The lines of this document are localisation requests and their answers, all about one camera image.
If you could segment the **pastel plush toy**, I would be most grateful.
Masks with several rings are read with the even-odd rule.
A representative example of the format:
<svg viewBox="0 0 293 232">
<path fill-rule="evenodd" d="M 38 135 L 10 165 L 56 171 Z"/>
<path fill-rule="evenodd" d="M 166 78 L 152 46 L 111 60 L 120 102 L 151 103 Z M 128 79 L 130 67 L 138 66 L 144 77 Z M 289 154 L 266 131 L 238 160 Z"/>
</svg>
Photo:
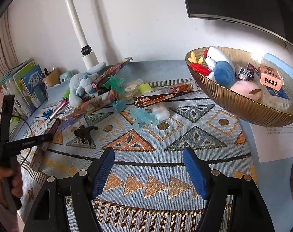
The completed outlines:
<svg viewBox="0 0 293 232">
<path fill-rule="evenodd" d="M 262 95 L 260 87 L 251 81 L 236 81 L 230 90 L 254 101 L 258 101 Z"/>
</svg>

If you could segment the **small QR code box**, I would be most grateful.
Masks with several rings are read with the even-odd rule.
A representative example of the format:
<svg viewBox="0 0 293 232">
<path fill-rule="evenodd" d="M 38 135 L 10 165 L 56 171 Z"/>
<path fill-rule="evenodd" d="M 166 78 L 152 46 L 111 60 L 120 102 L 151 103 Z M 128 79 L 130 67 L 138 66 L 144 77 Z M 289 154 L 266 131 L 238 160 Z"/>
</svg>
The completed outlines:
<svg viewBox="0 0 293 232">
<path fill-rule="evenodd" d="M 236 78 L 239 80 L 243 80 L 243 81 L 252 81 L 253 75 L 251 74 L 251 72 L 248 69 L 240 68 L 237 73 Z"/>
</svg>

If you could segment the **blue white plush toy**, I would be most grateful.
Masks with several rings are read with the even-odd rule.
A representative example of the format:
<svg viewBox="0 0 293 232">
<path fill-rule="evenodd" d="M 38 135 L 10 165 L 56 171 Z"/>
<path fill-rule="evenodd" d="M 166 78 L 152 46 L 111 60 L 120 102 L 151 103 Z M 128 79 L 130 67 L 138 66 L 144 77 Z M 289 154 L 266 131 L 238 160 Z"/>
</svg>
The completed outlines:
<svg viewBox="0 0 293 232">
<path fill-rule="evenodd" d="M 230 88 L 234 85 L 236 81 L 235 65 L 222 51 L 209 47 L 203 51 L 203 57 L 203 64 L 189 62 L 189 66 L 221 86 Z"/>
</svg>

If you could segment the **orange small box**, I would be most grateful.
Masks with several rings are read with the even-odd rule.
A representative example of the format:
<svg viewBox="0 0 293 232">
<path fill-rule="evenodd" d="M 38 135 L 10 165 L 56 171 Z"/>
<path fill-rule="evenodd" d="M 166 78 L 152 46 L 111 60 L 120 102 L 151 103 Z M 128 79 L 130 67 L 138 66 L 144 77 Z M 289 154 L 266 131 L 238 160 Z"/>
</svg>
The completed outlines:
<svg viewBox="0 0 293 232">
<path fill-rule="evenodd" d="M 264 64 L 259 64 L 259 74 L 260 84 L 268 86 L 276 91 L 280 91 L 283 86 L 283 79 L 276 69 Z"/>
</svg>

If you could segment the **dark red narrow box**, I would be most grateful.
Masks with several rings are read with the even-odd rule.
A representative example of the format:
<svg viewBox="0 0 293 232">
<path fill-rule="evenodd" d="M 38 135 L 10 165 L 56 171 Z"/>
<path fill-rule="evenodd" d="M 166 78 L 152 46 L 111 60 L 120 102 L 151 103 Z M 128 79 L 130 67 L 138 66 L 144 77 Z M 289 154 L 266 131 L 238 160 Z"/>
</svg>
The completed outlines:
<svg viewBox="0 0 293 232">
<path fill-rule="evenodd" d="M 259 72 L 258 69 L 251 63 L 248 63 L 246 69 L 251 73 L 251 75 L 254 75 L 255 73 Z"/>
</svg>

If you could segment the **blue floss pick box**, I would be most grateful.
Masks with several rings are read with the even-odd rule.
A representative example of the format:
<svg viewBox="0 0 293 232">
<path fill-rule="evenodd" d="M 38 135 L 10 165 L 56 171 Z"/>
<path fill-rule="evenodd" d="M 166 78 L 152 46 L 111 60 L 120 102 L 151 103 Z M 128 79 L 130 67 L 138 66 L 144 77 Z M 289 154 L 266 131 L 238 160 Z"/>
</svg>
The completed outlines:
<svg viewBox="0 0 293 232">
<path fill-rule="evenodd" d="M 285 93 L 284 89 L 280 89 L 280 91 L 277 91 L 263 85 L 261 87 L 261 91 L 262 104 L 282 112 L 285 112 L 289 109 L 289 106 L 291 105 L 291 100 Z"/>
</svg>

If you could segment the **yellow toy figure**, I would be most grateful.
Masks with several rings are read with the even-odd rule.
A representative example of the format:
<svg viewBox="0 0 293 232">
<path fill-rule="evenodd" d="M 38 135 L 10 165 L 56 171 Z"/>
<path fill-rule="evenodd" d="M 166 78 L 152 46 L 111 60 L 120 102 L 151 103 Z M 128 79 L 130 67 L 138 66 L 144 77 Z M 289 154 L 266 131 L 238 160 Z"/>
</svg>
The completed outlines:
<svg viewBox="0 0 293 232">
<path fill-rule="evenodd" d="M 188 61 L 190 63 L 197 63 L 197 64 L 203 64 L 204 57 L 199 57 L 199 59 L 196 57 L 195 53 L 192 51 L 190 53 L 190 56 L 188 57 Z"/>
</svg>

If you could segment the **black toy dinosaur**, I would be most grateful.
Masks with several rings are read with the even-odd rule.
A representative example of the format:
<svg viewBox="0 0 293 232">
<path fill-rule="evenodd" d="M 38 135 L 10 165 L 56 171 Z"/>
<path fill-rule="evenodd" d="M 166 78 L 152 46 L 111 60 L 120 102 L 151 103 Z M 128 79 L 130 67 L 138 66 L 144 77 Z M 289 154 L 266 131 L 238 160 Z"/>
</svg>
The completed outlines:
<svg viewBox="0 0 293 232">
<path fill-rule="evenodd" d="M 96 126 L 90 126 L 90 127 L 85 127 L 84 125 L 81 125 L 78 129 L 74 131 L 74 135 L 80 139 L 80 141 L 83 144 L 88 143 L 88 145 L 92 144 L 92 138 L 90 135 L 90 132 L 93 130 L 98 130 L 99 127 Z"/>
</svg>

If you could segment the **patterned woven table mat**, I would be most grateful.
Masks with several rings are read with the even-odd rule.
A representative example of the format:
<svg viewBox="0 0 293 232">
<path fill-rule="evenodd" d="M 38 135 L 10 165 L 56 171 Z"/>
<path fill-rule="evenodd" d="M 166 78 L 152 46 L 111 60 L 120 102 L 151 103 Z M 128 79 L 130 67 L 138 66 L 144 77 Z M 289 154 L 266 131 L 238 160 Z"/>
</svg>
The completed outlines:
<svg viewBox="0 0 293 232">
<path fill-rule="evenodd" d="M 237 118 L 222 110 L 198 90 L 169 100 L 170 118 L 134 129 L 133 104 L 118 113 L 112 106 L 85 115 L 55 134 L 40 169 L 30 162 L 35 149 L 18 157 L 24 181 L 26 220 L 43 183 L 50 175 L 71 177 L 86 169 L 105 148 L 115 150 L 115 162 L 102 194 L 93 202 L 104 231 L 194 231 L 205 201 L 183 165 L 183 150 L 190 146 L 210 167 L 229 177 L 256 178 L 249 144 Z M 74 135 L 81 125 L 96 126 L 92 144 Z"/>
</svg>

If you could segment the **white paper sheet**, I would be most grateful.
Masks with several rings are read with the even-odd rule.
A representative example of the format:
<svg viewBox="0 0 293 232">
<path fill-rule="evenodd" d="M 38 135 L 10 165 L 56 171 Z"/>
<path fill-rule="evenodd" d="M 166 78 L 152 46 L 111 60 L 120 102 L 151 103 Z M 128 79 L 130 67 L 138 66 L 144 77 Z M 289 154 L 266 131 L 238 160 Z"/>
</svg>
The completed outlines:
<svg viewBox="0 0 293 232">
<path fill-rule="evenodd" d="M 293 124 L 284 127 L 262 127 L 250 124 L 259 162 L 293 157 Z"/>
</svg>

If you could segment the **stack of books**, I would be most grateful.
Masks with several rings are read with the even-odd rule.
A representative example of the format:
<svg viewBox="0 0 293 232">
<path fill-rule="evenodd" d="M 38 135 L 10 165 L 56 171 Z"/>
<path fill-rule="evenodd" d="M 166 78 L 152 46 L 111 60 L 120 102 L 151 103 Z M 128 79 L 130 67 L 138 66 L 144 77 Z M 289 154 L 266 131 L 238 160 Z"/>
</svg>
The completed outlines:
<svg viewBox="0 0 293 232">
<path fill-rule="evenodd" d="M 46 100 L 43 72 L 33 59 L 12 68 L 3 76 L 2 93 L 14 95 L 14 107 L 30 117 Z"/>
</svg>

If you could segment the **colourful printed flat box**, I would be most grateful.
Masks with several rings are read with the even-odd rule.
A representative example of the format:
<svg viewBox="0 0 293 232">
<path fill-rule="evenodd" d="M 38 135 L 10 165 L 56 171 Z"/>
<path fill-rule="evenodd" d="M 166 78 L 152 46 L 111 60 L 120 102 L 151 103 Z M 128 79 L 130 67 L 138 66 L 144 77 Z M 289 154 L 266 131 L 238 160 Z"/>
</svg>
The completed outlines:
<svg viewBox="0 0 293 232">
<path fill-rule="evenodd" d="M 108 91 L 104 94 L 99 95 L 98 97 L 94 97 L 84 103 L 82 103 L 80 106 L 76 107 L 73 110 L 74 114 L 80 115 L 80 114 L 92 114 L 93 112 L 112 104 L 115 100 L 118 94 L 115 90 Z"/>
</svg>

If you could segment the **gold ribbed glass bowl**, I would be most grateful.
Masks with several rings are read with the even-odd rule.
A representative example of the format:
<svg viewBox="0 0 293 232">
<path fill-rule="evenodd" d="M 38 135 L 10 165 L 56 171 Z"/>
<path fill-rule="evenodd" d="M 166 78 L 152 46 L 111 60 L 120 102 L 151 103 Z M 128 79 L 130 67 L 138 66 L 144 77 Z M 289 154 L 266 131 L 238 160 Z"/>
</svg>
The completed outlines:
<svg viewBox="0 0 293 232">
<path fill-rule="evenodd" d="M 228 47 L 218 47 L 235 65 L 237 64 L 245 68 L 248 63 L 255 67 L 258 67 L 259 64 L 264 64 L 278 70 L 283 78 L 283 89 L 291 100 L 289 109 L 283 112 L 242 96 L 193 70 L 188 60 L 191 57 L 191 53 L 195 53 L 195 56 L 200 58 L 206 49 L 208 47 L 189 51 L 185 56 L 185 62 L 193 79 L 210 99 L 231 114 L 252 124 L 263 127 L 283 127 L 293 123 L 293 77 L 284 69 L 264 58 L 260 62 L 252 59 L 252 53 L 250 52 Z"/>
</svg>

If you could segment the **blue plastic toy piece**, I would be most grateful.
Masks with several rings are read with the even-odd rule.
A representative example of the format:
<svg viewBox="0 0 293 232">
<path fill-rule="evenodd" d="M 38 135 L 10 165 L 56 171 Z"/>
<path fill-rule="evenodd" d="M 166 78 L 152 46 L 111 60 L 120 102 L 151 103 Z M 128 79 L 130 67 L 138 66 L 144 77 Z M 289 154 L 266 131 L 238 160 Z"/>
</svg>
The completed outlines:
<svg viewBox="0 0 293 232">
<path fill-rule="evenodd" d="M 114 110 L 118 113 L 124 111 L 127 108 L 125 100 L 115 100 L 112 103 Z"/>
</svg>

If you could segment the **white cotton plush ball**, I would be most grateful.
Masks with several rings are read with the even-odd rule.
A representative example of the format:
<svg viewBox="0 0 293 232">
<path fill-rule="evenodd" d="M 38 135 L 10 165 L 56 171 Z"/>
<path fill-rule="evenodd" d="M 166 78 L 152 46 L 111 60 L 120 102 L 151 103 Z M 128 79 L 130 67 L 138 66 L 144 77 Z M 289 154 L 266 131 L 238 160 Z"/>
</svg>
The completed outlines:
<svg viewBox="0 0 293 232">
<path fill-rule="evenodd" d="M 158 122 L 163 122 L 170 118 L 170 112 L 164 103 L 157 103 L 152 105 L 151 110 Z"/>
</svg>

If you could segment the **light blue plastic dinosaur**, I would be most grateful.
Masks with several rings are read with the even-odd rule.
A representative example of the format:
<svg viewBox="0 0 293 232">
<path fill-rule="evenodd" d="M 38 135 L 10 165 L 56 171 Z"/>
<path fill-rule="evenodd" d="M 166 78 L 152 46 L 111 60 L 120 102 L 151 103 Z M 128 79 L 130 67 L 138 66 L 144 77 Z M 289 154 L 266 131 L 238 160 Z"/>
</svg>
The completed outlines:
<svg viewBox="0 0 293 232">
<path fill-rule="evenodd" d="M 153 113 L 147 112 L 145 109 L 131 108 L 130 117 L 134 120 L 133 128 L 139 129 L 144 125 L 152 124 L 153 126 L 159 125 Z"/>
</svg>

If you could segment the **brown pen holder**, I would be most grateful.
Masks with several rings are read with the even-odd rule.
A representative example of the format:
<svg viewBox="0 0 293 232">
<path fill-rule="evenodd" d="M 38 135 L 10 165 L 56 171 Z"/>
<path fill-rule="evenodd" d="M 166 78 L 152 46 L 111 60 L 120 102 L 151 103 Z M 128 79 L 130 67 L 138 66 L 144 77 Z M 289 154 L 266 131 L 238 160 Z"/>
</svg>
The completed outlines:
<svg viewBox="0 0 293 232">
<path fill-rule="evenodd" d="M 47 88 L 60 84 L 60 71 L 54 69 L 47 77 L 43 78 L 43 82 Z"/>
</svg>

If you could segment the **long brown pencil box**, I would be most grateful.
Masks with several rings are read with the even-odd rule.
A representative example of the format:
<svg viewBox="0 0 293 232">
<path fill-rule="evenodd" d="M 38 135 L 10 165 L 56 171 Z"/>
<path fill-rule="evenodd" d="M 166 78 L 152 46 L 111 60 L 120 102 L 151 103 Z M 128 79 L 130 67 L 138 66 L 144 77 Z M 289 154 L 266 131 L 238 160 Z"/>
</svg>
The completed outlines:
<svg viewBox="0 0 293 232">
<path fill-rule="evenodd" d="M 147 106 L 151 106 L 165 100 L 169 100 L 171 98 L 176 98 L 179 96 L 183 96 L 189 93 L 193 93 L 196 91 L 187 91 L 187 92 L 169 92 L 164 94 L 156 94 L 156 95 L 147 95 L 147 96 L 137 96 L 133 98 L 134 105 L 137 108 L 145 108 Z"/>
</svg>

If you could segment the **light blue plush toy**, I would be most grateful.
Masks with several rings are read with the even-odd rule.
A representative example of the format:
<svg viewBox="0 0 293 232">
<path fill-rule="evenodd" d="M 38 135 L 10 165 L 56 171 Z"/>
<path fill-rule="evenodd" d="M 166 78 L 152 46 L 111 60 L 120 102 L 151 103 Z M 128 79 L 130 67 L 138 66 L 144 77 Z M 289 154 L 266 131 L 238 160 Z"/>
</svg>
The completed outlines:
<svg viewBox="0 0 293 232">
<path fill-rule="evenodd" d="M 101 71 L 107 64 L 99 63 L 84 73 L 75 74 L 69 82 L 69 104 L 76 108 L 82 104 L 82 97 L 86 94 L 93 94 L 95 90 L 92 88 L 91 82 L 99 76 Z"/>
</svg>

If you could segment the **dark red long box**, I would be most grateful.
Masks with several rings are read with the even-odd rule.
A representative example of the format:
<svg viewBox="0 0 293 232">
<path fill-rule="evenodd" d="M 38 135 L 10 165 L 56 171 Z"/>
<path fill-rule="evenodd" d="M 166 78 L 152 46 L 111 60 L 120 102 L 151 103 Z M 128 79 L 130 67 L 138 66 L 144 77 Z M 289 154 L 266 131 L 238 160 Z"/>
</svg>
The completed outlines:
<svg viewBox="0 0 293 232">
<path fill-rule="evenodd" d="M 97 91 L 101 86 L 103 86 L 103 84 L 108 81 L 110 76 L 116 75 L 124 66 L 130 63 L 131 60 L 132 57 L 126 57 L 125 59 L 119 61 L 117 64 L 109 66 L 109 68 L 104 73 L 99 75 L 91 82 L 92 88 Z"/>
</svg>

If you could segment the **mint green small device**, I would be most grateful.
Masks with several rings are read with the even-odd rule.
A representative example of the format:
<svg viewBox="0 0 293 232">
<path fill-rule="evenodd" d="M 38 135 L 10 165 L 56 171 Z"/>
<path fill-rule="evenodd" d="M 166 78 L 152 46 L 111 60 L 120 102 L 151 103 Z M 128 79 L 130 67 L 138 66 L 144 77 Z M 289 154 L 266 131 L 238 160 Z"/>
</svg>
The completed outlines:
<svg viewBox="0 0 293 232">
<path fill-rule="evenodd" d="M 65 73 L 63 73 L 63 74 L 61 74 L 59 76 L 59 80 L 62 83 L 62 82 L 65 82 L 66 80 L 69 80 L 73 76 L 74 76 L 74 72 L 73 71 L 67 71 L 67 72 L 65 72 Z"/>
</svg>

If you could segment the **teal plastic dinosaur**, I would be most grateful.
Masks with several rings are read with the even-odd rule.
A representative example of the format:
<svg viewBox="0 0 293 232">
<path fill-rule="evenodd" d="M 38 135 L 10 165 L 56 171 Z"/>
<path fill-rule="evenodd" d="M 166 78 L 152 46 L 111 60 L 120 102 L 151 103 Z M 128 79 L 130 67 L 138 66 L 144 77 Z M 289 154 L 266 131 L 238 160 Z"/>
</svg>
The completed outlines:
<svg viewBox="0 0 293 232">
<path fill-rule="evenodd" d="M 102 86 L 106 89 L 111 89 L 116 91 L 117 93 L 122 93 L 124 91 L 122 84 L 124 83 L 124 78 L 116 78 L 115 75 L 112 75 L 108 78 L 107 82 L 105 82 Z"/>
</svg>

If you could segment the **green tape roll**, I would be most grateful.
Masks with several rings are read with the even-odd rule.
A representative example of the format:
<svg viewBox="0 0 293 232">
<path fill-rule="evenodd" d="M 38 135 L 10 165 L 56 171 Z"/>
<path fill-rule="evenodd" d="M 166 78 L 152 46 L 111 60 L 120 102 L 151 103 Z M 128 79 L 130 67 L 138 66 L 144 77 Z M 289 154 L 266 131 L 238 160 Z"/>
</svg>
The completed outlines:
<svg viewBox="0 0 293 232">
<path fill-rule="evenodd" d="M 145 93 L 149 93 L 149 92 L 153 91 L 153 89 L 152 89 L 152 88 L 150 87 L 150 85 L 147 84 L 147 83 L 140 84 L 140 85 L 138 86 L 138 89 L 140 90 L 140 93 L 141 93 L 141 94 L 145 94 Z"/>
</svg>

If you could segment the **white lamp pole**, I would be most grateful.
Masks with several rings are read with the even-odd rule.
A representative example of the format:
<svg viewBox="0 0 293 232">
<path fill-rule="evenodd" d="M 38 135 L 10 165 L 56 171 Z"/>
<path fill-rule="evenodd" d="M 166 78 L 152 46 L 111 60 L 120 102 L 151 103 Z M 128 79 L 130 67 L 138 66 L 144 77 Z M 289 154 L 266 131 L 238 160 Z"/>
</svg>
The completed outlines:
<svg viewBox="0 0 293 232">
<path fill-rule="evenodd" d="M 80 44 L 82 59 L 86 69 L 89 70 L 99 63 L 98 59 L 92 48 L 88 45 L 73 0 L 65 0 L 65 3 L 75 34 Z"/>
</svg>

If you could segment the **black monitor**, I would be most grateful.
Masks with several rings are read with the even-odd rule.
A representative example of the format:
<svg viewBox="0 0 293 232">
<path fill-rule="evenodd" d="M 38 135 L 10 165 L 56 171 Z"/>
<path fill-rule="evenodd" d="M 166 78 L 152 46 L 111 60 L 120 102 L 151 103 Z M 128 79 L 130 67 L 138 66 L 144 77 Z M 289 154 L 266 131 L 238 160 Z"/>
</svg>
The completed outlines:
<svg viewBox="0 0 293 232">
<path fill-rule="evenodd" d="M 258 28 L 293 45 L 293 0 L 185 0 L 189 17 Z"/>
</svg>

